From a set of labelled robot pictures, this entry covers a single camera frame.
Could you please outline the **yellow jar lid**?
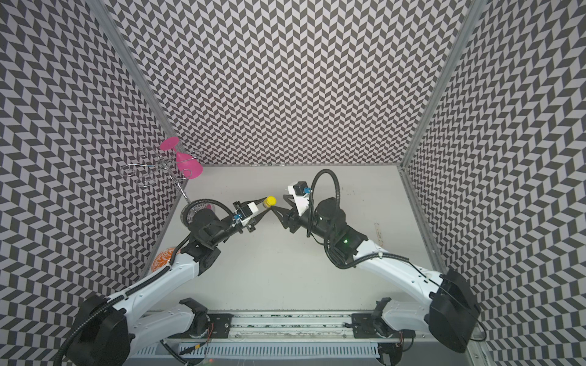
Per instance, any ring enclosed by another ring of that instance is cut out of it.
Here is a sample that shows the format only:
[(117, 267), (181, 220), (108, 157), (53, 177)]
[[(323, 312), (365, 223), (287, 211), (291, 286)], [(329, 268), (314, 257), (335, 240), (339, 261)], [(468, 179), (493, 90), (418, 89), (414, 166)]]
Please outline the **yellow jar lid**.
[(276, 205), (276, 198), (273, 196), (268, 196), (265, 200), (264, 200), (264, 205), (266, 207), (273, 207)]

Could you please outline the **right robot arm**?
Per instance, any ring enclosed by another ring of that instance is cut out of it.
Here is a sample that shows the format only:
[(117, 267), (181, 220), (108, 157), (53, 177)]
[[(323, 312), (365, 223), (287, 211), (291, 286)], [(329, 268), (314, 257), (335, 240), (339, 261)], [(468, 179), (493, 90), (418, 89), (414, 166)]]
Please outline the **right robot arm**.
[(348, 225), (340, 207), (340, 183), (332, 170), (320, 170), (312, 183), (298, 181), (288, 186), (283, 198), (289, 206), (271, 210), (285, 229), (295, 233), (303, 228), (307, 236), (320, 237), (326, 257), (336, 268), (377, 274), (412, 298), (410, 303), (390, 297), (377, 301), (371, 319), (378, 336), (428, 332), (458, 353), (474, 341), (482, 310), (468, 280), (454, 269), (442, 273), (415, 265)]

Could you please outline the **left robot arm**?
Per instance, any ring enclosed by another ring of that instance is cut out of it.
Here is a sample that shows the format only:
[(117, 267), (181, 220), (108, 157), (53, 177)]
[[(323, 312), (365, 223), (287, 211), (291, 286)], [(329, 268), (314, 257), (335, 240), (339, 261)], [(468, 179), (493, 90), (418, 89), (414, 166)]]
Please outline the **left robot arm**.
[(212, 199), (189, 203), (182, 212), (189, 234), (172, 251), (169, 261), (124, 290), (87, 298), (53, 364), (69, 360), (75, 365), (123, 365), (156, 341), (188, 331), (203, 334), (208, 328), (208, 310), (190, 297), (154, 315), (147, 311), (207, 271), (221, 254), (220, 243), (252, 230), (275, 205), (272, 196), (235, 202), (233, 209)]

